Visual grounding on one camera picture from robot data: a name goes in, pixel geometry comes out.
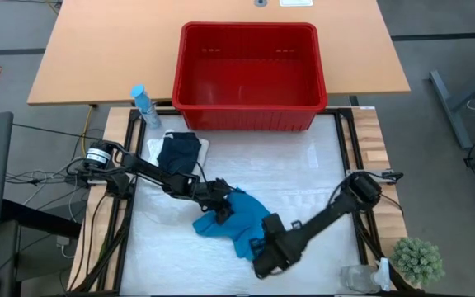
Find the blue bottle cap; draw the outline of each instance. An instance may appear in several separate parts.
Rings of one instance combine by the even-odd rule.
[[[131,89],[131,96],[132,97],[138,97],[142,94],[144,94],[144,85],[143,84],[136,85]]]

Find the white label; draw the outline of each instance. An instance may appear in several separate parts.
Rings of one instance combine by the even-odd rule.
[[[102,164],[106,164],[106,163],[107,163],[107,159],[106,159],[106,158],[97,156],[97,155],[95,155],[95,154],[90,154],[90,153],[88,153],[87,156],[86,156],[86,158],[91,159],[91,160],[98,161],[98,162],[100,162],[100,163],[102,163]]]
[[[92,154],[95,154],[95,155],[99,155],[99,156],[101,156],[101,157],[103,157],[103,158],[106,158],[106,159],[108,159],[108,160],[111,159],[111,155],[108,154],[108,153],[106,153],[106,152],[104,152],[104,151],[101,150],[101,149],[90,148],[90,149],[87,151],[87,153],[92,153]]]
[[[280,0],[283,7],[312,6],[313,0]]]

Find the red plastic basket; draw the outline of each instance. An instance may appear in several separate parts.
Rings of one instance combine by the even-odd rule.
[[[327,104],[308,23],[183,26],[172,102],[194,130],[306,130]]]

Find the white cloth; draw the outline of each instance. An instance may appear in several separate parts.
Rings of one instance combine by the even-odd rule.
[[[147,144],[148,144],[148,149],[149,149],[149,160],[152,165],[155,165],[158,167],[158,155],[162,151],[162,144],[164,144],[164,137],[169,137],[173,138],[173,135],[166,135],[166,133],[170,132],[175,132],[174,130],[166,130],[164,132],[164,135],[162,136],[161,139],[149,139]],[[199,149],[199,155],[197,156],[197,162],[201,165],[205,165],[205,159],[206,159],[206,154],[208,153],[208,147],[210,146],[210,142],[206,139],[199,139],[199,142],[201,143],[201,148]],[[196,164],[194,167],[194,171],[192,174],[196,176],[200,176],[201,170],[199,169],[199,166]]]

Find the navy blue cloth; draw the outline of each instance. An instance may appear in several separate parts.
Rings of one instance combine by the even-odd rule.
[[[192,132],[168,132],[157,157],[158,167],[170,173],[191,174],[199,157],[201,143]]]
[[[202,236],[230,237],[234,242],[237,256],[252,261],[254,254],[250,240],[263,238],[261,220],[270,215],[270,212],[260,201],[239,189],[231,192],[227,199],[232,205],[234,214],[226,222],[218,225],[215,222],[215,212],[210,211],[193,223],[194,229]]]

